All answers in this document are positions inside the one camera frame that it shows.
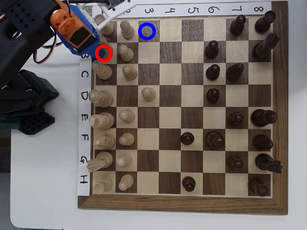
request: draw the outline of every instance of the black pawn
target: black pawn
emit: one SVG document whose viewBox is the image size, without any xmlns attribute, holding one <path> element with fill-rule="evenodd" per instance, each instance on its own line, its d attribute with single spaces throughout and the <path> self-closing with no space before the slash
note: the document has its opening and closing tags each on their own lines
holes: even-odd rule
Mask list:
<svg viewBox="0 0 307 230">
<path fill-rule="evenodd" d="M 271 24 L 275 21 L 276 19 L 276 13 L 274 11 L 268 11 L 264 14 L 262 18 L 259 18 L 256 23 L 255 23 L 255 30 L 262 34 L 267 32 Z"/>
<path fill-rule="evenodd" d="M 219 53 L 219 44 L 217 41 L 211 41 L 205 48 L 206 57 L 209 59 L 215 58 Z"/>
<path fill-rule="evenodd" d="M 240 78 L 244 71 L 244 65 L 237 63 L 228 68 L 226 72 L 226 78 L 230 81 L 235 81 Z"/>
<path fill-rule="evenodd" d="M 181 142 L 184 145 L 190 145 L 194 142 L 194 136 L 191 133 L 184 133 L 181 135 Z"/>
<path fill-rule="evenodd" d="M 244 15 L 239 15 L 230 25 L 230 32 L 234 36 L 239 36 L 244 30 L 244 24 L 246 22 L 246 17 Z"/>
</svg>

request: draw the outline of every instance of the table surface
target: table surface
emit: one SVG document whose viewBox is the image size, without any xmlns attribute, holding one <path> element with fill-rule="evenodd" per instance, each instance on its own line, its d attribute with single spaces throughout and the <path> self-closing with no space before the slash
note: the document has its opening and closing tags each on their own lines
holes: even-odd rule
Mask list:
<svg viewBox="0 0 307 230">
<path fill-rule="evenodd" d="M 138 0 L 138 3 L 209 2 L 206 0 Z M 285 230 L 303 226 L 307 189 L 303 176 L 307 129 L 307 2 L 289 1 L 289 215 L 165 213 L 81 210 L 77 208 L 79 57 L 56 48 L 50 60 L 24 69 L 46 78 L 60 93 L 46 105 L 55 124 L 28 137 L 12 132 L 11 221 L 20 228 L 91 230 L 228 228 Z M 39 58 L 46 54 L 39 50 Z"/>
</svg>

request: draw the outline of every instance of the wooden chessboard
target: wooden chessboard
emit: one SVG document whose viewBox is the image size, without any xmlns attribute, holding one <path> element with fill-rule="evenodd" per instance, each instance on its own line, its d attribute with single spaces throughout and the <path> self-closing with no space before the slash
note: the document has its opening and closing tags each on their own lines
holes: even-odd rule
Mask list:
<svg viewBox="0 0 307 230">
<path fill-rule="evenodd" d="M 79 208 L 121 210 L 165 210 L 226 213 L 287 214 L 287 131 L 288 131 L 288 13 L 287 3 L 273 2 L 272 10 L 277 20 L 266 34 L 258 34 L 254 24 L 259 16 L 248 16 L 242 35 L 234 37 L 229 31 L 235 17 L 185 17 L 129 19 L 135 36 L 126 40 L 120 32 L 121 20 L 113 22 L 116 31 L 106 37 L 114 55 L 106 63 L 113 70 L 108 80 L 92 74 L 92 89 L 109 91 L 114 103 L 109 108 L 92 106 L 92 114 L 111 113 L 115 123 L 111 129 L 92 129 L 91 159 L 102 152 L 95 141 L 104 134 L 113 135 L 116 146 L 108 150 L 113 163 L 106 169 L 91 174 L 90 197 L 79 196 Z M 144 22 L 152 23 L 156 36 L 144 41 L 138 36 L 138 28 Z M 143 29 L 145 36 L 150 29 Z M 253 46 L 269 32 L 281 40 L 265 62 L 255 60 Z M 219 55 L 209 60 L 204 48 L 211 40 L 219 43 Z M 134 52 L 132 61 L 125 63 L 117 48 L 125 44 Z M 241 62 L 244 73 L 235 83 L 226 79 L 226 70 L 233 63 Z M 205 71 L 213 63 L 221 68 L 220 77 L 211 81 Z M 124 65 L 138 71 L 135 80 L 127 81 L 122 73 Z M 151 87 L 156 98 L 146 102 L 142 89 Z M 220 91 L 217 103 L 210 103 L 206 92 Z M 135 120 L 126 124 L 118 114 L 129 108 Z M 274 125 L 263 128 L 254 126 L 250 115 L 258 108 L 272 109 L 278 115 Z M 239 112 L 246 118 L 233 127 L 228 117 Z M 222 134 L 224 147 L 209 149 L 204 144 L 205 135 L 212 130 Z M 190 146 L 180 142 L 184 132 L 194 135 Z M 132 133 L 135 142 L 122 146 L 118 138 Z M 271 151 L 258 151 L 252 145 L 257 134 L 264 134 L 274 141 Z M 127 168 L 116 166 L 121 154 L 132 156 Z M 272 174 L 258 169 L 255 157 L 267 153 L 282 162 L 282 174 Z M 225 163 L 229 156 L 239 156 L 244 164 L 241 170 L 232 170 Z M 134 184 L 120 191 L 118 184 L 123 175 L 130 174 Z M 112 188 L 103 195 L 93 193 L 93 186 L 102 176 L 113 180 Z M 192 176 L 196 187 L 187 192 L 182 179 Z M 248 182 L 260 178 L 269 188 L 266 197 L 258 197 L 249 190 Z"/>
</svg>

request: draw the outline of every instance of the black chess piece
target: black chess piece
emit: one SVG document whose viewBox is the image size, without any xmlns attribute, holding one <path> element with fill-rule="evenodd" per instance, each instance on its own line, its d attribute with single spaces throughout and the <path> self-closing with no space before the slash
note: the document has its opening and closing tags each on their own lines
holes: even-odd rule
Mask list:
<svg viewBox="0 0 307 230">
<path fill-rule="evenodd" d="M 252 50 L 252 55 L 256 60 L 263 61 L 271 55 L 271 50 L 279 42 L 280 38 L 276 34 L 270 33 L 263 42 L 258 43 Z"/>
<path fill-rule="evenodd" d="M 230 25 L 230 32 L 234 36 L 239 36 L 244 30 L 244 24 L 246 22 L 246 17 L 244 15 L 239 15 Z"/>
<path fill-rule="evenodd" d="M 191 133 L 184 133 L 181 135 L 181 142 L 184 145 L 190 145 L 194 142 L 194 136 Z"/>
<path fill-rule="evenodd" d="M 255 164 L 261 170 L 267 170 L 272 173 L 282 173 L 283 166 L 281 162 L 274 160 L 270 155 L 262 153 L 255 158 Z"/>
<path fill-rule="evenodd" d="M 209 80 L 216 80 L 220 76 L 220 67 L 216 64 L 211 65 L 207 71 L 206 76 Z"/>
<path fill-rule="evenodd" d="M 240 78 L 244 70 L 242 63 L 237 63 L 228 68 L 226 72 L 226 78 L 230 81 L 235 81 Z"/>
<path fill-rule="evenodd" d="M 184 187 L 184 189 L 187 192 L 193 192 L 194 189 L 195 189 L 196 183 L 195 183 L 195 180 L 192 177 L 186 176 L 182 180 L 182 186 Z"/>
<path fill-rule="evenodd" d="M 215 58 L 219 53 L 219 44 L 217 41 L 211 41 L 205 48 L 205 55 L 208 59 Z"/>
<path fill-rule="evenodd" d="M 277 121 L 277 114 L 272 110 L 257 109 L 251 114 L 250 119 L 255 126 L 265 127 Z"/>
<path fill-rule="evenodd" d="M 260 150 L 270 150 L 274 146 L 273 141 L 263 134 L 254 137 L 253 145 Z"/>
<path fill-rule="evenodd" d="M 262 34 L 267 32 L 271 24 L 275 21 L 276 19 L 276 13 L 274 11 L 268 11 L 264 14 L 262 18 L 259 18 L 256 23 L 255 23 L 255 30 Z"/>
</svg>

